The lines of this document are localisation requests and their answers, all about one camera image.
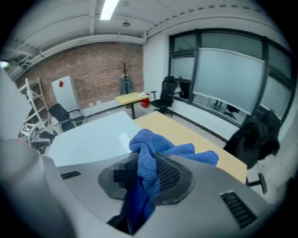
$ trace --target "blue towel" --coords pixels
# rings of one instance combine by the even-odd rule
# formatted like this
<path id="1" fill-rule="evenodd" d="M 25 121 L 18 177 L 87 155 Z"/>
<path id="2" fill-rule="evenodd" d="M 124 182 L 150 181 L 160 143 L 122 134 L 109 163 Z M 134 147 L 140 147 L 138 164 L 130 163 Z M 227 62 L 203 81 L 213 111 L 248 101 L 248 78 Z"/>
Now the blue towel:
<path id="1" fill-rule="evenodd" d="M 218 155 L 213 151 L 195 154 L 193 144 L 173 145 L 165 137 L 154 134 L 148 129 L 142 129 L 129 143 L 132 152 L 139 153 L 137 176 L 138 182 L 133 191 L 128 193 L 128 208 L 130 222 L 137 230 L 153 212 L 150 200 L 161 192 L 160 181 L 157 176 L 156 160 L 154 154 L 163 152 L 168 155 L 177 155 L 187 159 L 216 165 Z"/>

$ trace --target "ceiling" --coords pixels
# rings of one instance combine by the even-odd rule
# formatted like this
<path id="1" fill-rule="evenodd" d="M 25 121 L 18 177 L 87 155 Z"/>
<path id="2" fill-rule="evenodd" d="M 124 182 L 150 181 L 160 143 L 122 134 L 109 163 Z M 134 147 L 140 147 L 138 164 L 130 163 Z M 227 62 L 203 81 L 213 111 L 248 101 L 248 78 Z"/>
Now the ceiling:
<path id="1" fill-rule="evenodd" d="M 11 32 L 0 60 L 20 65 L 60 43 L 90 35 L 142 37 L 144 31 L 202 8 L 236 6 L 263 11 L 253 0 L 120 0 L 111 20 L 99 21 L 103 4 L 104 0 L 38 1 Z M 130 27 L 122 26 L 126 20 Z"/>

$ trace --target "window frame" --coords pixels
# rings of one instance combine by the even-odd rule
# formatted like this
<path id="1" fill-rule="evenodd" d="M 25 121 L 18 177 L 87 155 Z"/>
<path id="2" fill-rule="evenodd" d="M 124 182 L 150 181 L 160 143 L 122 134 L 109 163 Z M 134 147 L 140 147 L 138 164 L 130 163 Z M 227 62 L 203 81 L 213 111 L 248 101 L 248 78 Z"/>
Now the window frame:
<path id="1" fill-rule="evenodd" d="M 258 34 L 254 34 L 254 33 L 250 33 L 250 32 L 246 32 L 246 31 L 241 31 L 241 30 L 234 30 L 234 29 L 228 29 L 228 28 L 206 28 L 206 29 L 195 29 L 192 31 L 187 31 L 187 32 L 183 32 L 183 33 L 178 33 L 178 34 L 174 34 L 169 36 L 169 70 L 168 70 L 168 75 L 170 76 L 171 73 L 171 61 L 173 59 L 173 57 L 179 57 L 179 56 L 186 56 L 186 55 L 194 55 L 195 57 L 195 62 L 194 62 L 194 69 L 193 69 L 193 73 L 192 73 L 192 80 L 187 80 L 187 79 L 180 79 L 180 78 L 175 78 L 175 81 L 179 82 L 179 81 L 183 81 L 183 82 L 187 82 L 190 83 L 190 96 L 189 99 L 182 99 L 179 97 L 174 96 L 174 99 L 188 103 L 190 105 L 193 105 L 197 108 L 203 109 L 207 112 L 210 112 L 230 123 L 232 123 L 235 126 L 241 127 L 241 124 L 238 123 L 237 121 L 234 121 L 226 116 L 224 116 L 222 113 L 217 112 L 215 110 L 212 110 L 211 108 L 207 108 L 205 106 L 201 106 L 197 103 L 193 102 L 194 99 L 194 93 L 193 93 L 193 88 L 196 82 L 196 73 L 197 73 L 197 68 L 198 68 L 198 61 L 199 61 L 199 49 L 202 46 L 202 38 L 201 38 L 201 34 L 202 33 L 229 33 L 229 34 L 234 34 L 234 35 L 241 35 L 241 36 L 245 36 L 245 37 L 250 37 L 250 38 L 254 38 L 257 40 L 262 41 L 262 60 L 265 61 L 265 65 L 264 65 L 264 75 L 263 75 L 263 80 L 262 80 L 262 84 L 261 84 L 261 88 L 260 88 L 260 92 L 259 95 L 257 97 L 257 100 L 255 102 L 254 108 L 251 112 L 251 115 L 247 115 L 243 124 L 245 124 L 247 121 L 251 120 L 256 113 L 258 112 L 258 108 L 261 106 L 261 100 L 265 91 L 265 87 L 266 87 L 266 83 L 267 83 L 267 78 L 268 75 L 270 75 L 271 77 L 273 77 L 275 80 L 277 80 L 278 82 L 282 83 L 285 87 L 287 87 L 290 91 L 291 91 L 291 98 L 290 101 L 287 105 L 287 108 L 284 112 L 283 118 L 281 119 L 282 123 L 284 122 L 290 107 L 293 103 L 293 99 L 294 99 L 294 95 L 295 95 L 295 90 L 296 90 L 296 85 L 297 85 L 297 70 L 295 68 L 295 62 L 293 60 L 293 55 L 291 54 L 291 52 L 289 52 L 288 50 L 286 50 L 283 46 L 281 46 L 280 44 L 268 39 L 265 36 L 261 36 Z M 181 37 L 181 36 L 185 36 L 185 35 L 194 35 L 196 36 L 196 48 L 194 51 L 179 51 L 179 52 L 174 52 L 174 41 L 175 38 L 177 37 Z M 277 72 L 275 69 L 269 67 L 269 45 L 275 47 L 276 49 L 280 50 L 282 53 L 284 53 L 286 56 L 290 57 L 291 59 L 291 78 L 287 78 L 285 77 L 283 74 L 281 74 L 280 72 Z"/>

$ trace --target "red box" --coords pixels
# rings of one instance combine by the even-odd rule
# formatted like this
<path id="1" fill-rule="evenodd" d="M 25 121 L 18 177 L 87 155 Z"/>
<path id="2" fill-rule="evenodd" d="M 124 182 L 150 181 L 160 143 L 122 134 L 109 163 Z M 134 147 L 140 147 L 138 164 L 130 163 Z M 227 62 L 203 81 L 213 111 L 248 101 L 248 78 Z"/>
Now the red box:
<path id="1" fill-rule="evenodd" d="M 143 100 L 141 101 L 141 105 L 142 105 L 142 107 L 148 108 L 148 107 L 150 106 L 149 98 L 147 98 L 147 99 L 143 99 Z"/>

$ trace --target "red brick wall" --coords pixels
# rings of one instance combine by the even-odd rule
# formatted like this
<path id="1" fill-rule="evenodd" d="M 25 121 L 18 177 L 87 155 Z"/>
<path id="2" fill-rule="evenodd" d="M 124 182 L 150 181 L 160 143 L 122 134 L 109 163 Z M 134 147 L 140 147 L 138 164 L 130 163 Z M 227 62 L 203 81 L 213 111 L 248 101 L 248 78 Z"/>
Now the red brick wall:
<path id="1" fill-rule="evenodd" d="M 83 108 L 96 101 L 107 102 L 119 96 L 119 60 L 129 60 L 128 75 L 133 78 L 135 92 L 142 92 L 143 49 L 141 45 L 124 43 L 96 43 L 71 48 L 44 59 L 30 68 L 16 84 L 25 78 L 41 79 L 43 93 L 49 107 L 56 103 L 52 82 L 70 75 L 74 79 Z"/>

